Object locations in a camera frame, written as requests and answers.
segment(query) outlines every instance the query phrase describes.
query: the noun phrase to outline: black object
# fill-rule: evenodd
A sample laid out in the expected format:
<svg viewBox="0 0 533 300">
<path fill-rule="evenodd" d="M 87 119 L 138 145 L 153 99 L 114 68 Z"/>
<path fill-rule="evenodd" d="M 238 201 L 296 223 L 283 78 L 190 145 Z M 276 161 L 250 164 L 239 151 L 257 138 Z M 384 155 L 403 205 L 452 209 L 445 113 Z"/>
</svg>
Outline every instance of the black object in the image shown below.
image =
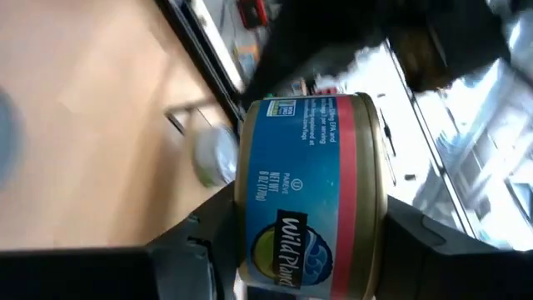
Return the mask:
<svg viewBox="0 0 533 300">
<path fill-rule="evenodd" d="M 145 247 L 0 252 L 2 299 L 233 299 L 233 184 Z"/>
<path fill-rule="evenodd" d="M 386 38 L 414 92 L 443 88 L 496 58 L 510 57 L 501 18 L 485 0 L 331 0 L 327 5 L 292 0 L 284 2 L 272 26 L 242 106 L 249 108 L 294 78 L 336 75 L 357 50 Z"/>
<path fill-rule="evenodd" d="M 263 0 L 237 0 L 237 8 L 244 28 L 251 30 L 268 24 Z"/>
<path fill-rule="evenodd" d="M 145 247 L 0 252 L 6 299 L 233 299 L 233 184 Z M 389 197 L 380 300 L 531 299 L 533 252 L 499 251 Z"/>
</svg>

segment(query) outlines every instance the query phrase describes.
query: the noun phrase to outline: red stripe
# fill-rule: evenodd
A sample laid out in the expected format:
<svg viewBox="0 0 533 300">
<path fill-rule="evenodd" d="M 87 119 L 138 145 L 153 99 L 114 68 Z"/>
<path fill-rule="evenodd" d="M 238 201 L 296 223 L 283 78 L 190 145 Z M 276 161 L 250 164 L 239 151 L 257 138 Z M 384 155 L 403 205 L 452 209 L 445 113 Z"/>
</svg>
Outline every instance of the red stripe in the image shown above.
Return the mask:
<svg viewBox="0 0 533 300">
<path fill-rule="evenodd" d="M 350 271 L 356 234 L 356 124 L 353 106 L 348 96 L 338 97 L 336 105 L 339 112 L 341 195 L 331 298 L 344 299 L 350 288 Z"/>
</svg>

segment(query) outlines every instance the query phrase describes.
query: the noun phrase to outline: tuna can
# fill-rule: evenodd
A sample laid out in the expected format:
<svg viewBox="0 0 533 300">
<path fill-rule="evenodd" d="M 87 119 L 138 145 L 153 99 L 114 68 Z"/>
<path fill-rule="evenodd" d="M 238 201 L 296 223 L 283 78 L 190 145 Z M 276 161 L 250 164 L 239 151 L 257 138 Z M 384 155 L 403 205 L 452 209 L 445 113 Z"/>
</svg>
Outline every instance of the tuna can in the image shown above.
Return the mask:
<svg viewBox="0 0 533 300">
<path fill-rule="evenodd" d="M 297 296 L 371 299 L 386 193 L 366 94 L 256 101 L 237 167 L 239 275 Z"/>
</svg>

